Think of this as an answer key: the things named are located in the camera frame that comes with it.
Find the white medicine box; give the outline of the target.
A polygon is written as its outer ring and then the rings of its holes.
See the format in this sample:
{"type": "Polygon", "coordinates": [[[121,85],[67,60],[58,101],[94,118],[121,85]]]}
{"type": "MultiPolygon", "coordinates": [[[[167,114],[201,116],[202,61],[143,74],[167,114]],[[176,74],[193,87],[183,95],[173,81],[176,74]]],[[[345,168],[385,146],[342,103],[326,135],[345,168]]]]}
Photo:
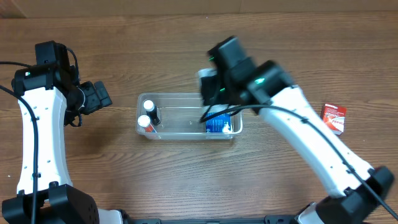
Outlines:
{"type": "Polygon", "coordinates": [[[200,81],[213,79],[217,75],[217,71],[213,68],[204,68],[197,72],[197,77],[200,81]]]}

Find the blue medicine box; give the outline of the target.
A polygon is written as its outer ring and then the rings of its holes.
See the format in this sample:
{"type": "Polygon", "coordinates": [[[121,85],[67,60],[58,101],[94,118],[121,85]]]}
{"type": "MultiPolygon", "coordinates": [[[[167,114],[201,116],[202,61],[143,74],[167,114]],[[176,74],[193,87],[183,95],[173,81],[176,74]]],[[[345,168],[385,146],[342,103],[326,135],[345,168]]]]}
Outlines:
{"type": "Polygon", "coordinates": [[[207,133],[231,133],[233,130],[229,114],[222,114],[205,122],[207,133]]]}

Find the clear plastic container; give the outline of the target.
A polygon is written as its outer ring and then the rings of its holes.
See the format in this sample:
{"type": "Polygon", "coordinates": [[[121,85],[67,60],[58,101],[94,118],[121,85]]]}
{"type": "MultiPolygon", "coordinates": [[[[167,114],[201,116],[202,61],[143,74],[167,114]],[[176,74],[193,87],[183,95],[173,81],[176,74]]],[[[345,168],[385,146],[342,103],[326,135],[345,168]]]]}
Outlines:
{"type": "Polygon", "coordinates": [[[231,133],[207,133],[205,123],[199,119],[205,112],[199,93],[143,93],[137,100],[136,119],[146,115],[143,107],[145,100],[151,100],[157,107],[160,124],[155,126],[156,133],[138,134],[153,140],[225,140],[232,139],[243,130],[243,114],[231,116],[231,133]]]}

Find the black tube white cap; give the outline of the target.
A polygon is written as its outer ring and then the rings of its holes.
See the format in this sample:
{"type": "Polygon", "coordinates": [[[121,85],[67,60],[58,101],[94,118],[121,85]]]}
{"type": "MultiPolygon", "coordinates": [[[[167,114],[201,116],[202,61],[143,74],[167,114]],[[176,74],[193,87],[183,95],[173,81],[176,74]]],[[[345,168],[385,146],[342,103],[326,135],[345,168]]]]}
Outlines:
{"type": "Polygon", "coordinates": [[[158,115],[157,112],[157,107],[155,105],[155,103],[151,100],[145,100],[143,102],[143,107],[146,111],[146,114],[148,115],[148,117],[150,118],[150,120],[152,121],[152,124],[157,126],[160,124],[160,117],[158,115]]]}

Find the orange tube white cap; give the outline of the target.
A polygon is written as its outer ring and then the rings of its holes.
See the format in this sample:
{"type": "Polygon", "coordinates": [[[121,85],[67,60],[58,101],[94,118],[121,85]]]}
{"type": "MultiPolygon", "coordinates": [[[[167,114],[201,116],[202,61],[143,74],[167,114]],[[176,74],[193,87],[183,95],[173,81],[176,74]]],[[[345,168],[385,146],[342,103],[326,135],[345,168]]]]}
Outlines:
{"type": "Polygon", "coordinates": [[[138,117],[137,129],[143,133],[156,133],[155,127],[148,115],[140,115],[138,117]]]}

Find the red medicine box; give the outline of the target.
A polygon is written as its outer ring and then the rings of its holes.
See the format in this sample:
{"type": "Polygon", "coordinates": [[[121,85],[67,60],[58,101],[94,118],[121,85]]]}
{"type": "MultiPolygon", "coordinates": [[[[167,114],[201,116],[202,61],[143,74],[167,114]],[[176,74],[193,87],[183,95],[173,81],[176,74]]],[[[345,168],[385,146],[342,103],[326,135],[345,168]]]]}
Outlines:
{"type": "Polygon", "coordinates": [[[347,109],[342,106],[325,103],[322,107],[321,119],[336,135],[341,135],[345,129],[347,109]]]}

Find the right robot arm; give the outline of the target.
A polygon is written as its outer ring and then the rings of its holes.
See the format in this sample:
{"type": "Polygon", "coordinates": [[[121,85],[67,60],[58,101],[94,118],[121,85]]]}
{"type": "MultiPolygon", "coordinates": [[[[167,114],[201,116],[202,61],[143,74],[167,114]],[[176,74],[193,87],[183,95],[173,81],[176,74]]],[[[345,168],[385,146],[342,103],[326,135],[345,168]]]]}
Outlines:
{"type": "Polygon", "coordinates": [[[320,179],[327,197],[307,205],[290,223],[362,223],[378,206],[397,217],[385,202],[394,181],[392,172],[387,167],[374,168],[349,149],[277,63],[267,61],[256,67],[247,60],[205,68],[197,76],[204,104],[216,100],[226,105],[224,110],[201,118],[202,123],[252,109],[290,143],[320,179]]]}

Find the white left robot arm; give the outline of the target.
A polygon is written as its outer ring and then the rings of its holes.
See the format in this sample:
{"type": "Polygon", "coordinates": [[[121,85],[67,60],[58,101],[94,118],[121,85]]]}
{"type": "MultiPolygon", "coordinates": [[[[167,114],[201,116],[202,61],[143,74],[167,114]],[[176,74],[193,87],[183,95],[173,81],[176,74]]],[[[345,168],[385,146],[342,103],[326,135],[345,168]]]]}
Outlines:
{"type": "Polygon", "coordinates": [[[109,106],[102,82],[80,83],[78,65],[44,62],[18,70],[8,91],[22,115],[23,152],[17,195],[2,202],[8,223],[128,223],[122,210],[103,210],[74,188],[64,127],[109,106]]]}

